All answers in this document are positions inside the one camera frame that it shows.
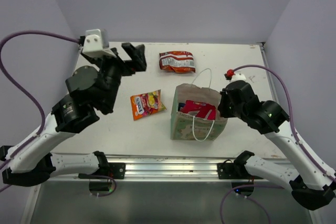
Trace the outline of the pink Real crisps bag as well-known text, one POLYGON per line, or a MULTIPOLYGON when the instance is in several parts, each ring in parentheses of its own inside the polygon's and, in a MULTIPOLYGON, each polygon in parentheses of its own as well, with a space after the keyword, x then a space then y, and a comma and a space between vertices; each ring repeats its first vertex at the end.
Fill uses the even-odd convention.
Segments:
POLYGON ((205 102, 186 100, 185 106, 180 112, 205 120, 216 119, 215 106, 205 102))

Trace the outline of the red orange snack bag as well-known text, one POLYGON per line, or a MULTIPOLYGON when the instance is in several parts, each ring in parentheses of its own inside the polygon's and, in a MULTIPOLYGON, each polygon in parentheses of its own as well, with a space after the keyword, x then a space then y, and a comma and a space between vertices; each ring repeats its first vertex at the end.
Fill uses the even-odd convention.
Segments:
POLYGON ((159 53, 161 70, 175 73, 196 72, 194 56, 188 51, 168 51, 159 53))

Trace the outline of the orange Fox's candy bag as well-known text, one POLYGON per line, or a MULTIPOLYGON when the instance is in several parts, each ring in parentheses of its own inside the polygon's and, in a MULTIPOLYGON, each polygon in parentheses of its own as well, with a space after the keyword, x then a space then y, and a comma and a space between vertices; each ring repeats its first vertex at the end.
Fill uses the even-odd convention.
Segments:
POLYGON ((161 89, 130 97, 133 120, 166 110, 161 101, 161 89))

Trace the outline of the blue Burts crisps bag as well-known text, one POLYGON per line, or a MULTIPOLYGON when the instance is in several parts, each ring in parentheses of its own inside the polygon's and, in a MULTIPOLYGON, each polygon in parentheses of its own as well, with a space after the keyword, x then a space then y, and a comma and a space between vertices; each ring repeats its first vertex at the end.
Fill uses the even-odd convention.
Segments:
POLYGON ((185 103, 179 103, 178 104, 178 111, 181 111, 185 106, 185 103))

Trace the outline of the green printed paper bag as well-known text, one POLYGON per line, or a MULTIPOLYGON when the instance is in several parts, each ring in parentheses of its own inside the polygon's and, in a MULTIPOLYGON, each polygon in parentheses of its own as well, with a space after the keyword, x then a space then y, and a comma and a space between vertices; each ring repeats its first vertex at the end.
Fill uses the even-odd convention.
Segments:
POLYGON ((206 87, 198 87, 193 82, 183 83, 175 88, 173 105, 171 111, 170 139, 181 141, 213 141, 223 132, 227 119, 219 116, 217 107, 221 101, 218 91, 211 88, 212 71, 209 71, 209 83, 206 87), (216 119, 205 120, 178 111, 179 103, 186 100, 205 102, 214 105, 216 108, 216 119))

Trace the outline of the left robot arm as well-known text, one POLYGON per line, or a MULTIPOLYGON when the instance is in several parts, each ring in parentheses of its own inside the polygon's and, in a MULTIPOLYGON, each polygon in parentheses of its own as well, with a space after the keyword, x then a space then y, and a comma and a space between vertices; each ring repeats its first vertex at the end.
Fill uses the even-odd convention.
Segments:
POLYGON ((110 49, 112 56, 97 59, 82 53, 90 65, 76 69, 66 80, 68 94, 53 106, 42 130, 31 134, 33 141, 1 147, 1 160, 8 163, 2 172, 5 185, 31 187, 70 174, 81 179, 109 178, 112 171, 104 152, 75 155, 52 150, 99 121, 97 111, 104 115, 113 112, 122 77, 146 71, 143 44, 125 42, 121 47, 130 60, 122 60, 116 48, 110 49))

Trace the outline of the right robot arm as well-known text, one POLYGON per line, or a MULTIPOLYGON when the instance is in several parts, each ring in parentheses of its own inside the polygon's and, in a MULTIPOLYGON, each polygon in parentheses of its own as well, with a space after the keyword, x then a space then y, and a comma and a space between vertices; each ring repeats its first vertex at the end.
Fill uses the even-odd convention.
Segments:
POLYGON ((285 168, 242 152, 233 162, 236 176, 264 178, 289 191, 301 206, 317 210, 335 197, 335 170, 327 165, 304 140, 296 140, 297 131, 290 117, 275 101, 260 101, 251 85, 244 80, 231 81, 221 91, 219 113, 224 118, 239 118, 274 143, 291 162, 285 168))

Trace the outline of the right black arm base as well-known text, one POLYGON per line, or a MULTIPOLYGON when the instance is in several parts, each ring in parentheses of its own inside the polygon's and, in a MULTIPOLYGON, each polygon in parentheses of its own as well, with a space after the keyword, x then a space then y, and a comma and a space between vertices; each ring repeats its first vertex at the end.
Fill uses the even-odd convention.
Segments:
POLYGON ((217 163, 217 174, 219 179, 244 179, 246 177, 243 166, 235 164, 227 159, 217 163))

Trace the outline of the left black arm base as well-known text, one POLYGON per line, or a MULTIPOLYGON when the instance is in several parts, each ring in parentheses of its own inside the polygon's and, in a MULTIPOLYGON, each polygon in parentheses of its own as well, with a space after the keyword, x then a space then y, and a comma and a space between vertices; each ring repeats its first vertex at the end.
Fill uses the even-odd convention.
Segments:
POLYGON ((100 168, 93 174, 79 174, 80 179, 124 179, 126 163, 109 163, 108 168, 100 168))

